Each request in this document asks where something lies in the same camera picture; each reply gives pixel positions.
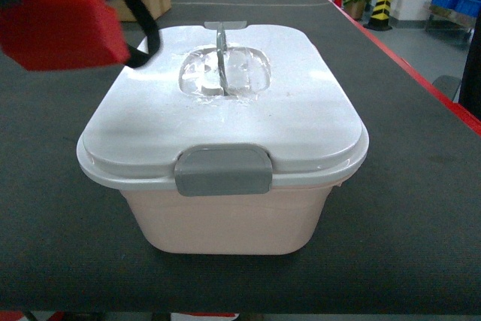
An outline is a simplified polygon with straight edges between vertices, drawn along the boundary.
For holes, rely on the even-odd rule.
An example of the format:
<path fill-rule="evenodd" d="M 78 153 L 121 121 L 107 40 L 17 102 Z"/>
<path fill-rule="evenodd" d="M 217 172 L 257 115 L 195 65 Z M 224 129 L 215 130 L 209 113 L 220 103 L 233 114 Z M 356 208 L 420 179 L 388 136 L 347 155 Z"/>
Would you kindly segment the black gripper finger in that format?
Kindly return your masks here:
<path fill-rule="evenodd" d="M 162 49 L 162 36 L 159 27 L 142 0 L 123 0 L 141 27 L 146 41 L 146 51 L 126 43 L 117 15 L 108 22 L 108 65 L 124 64 L 130 68 L 140 68 Z"/>

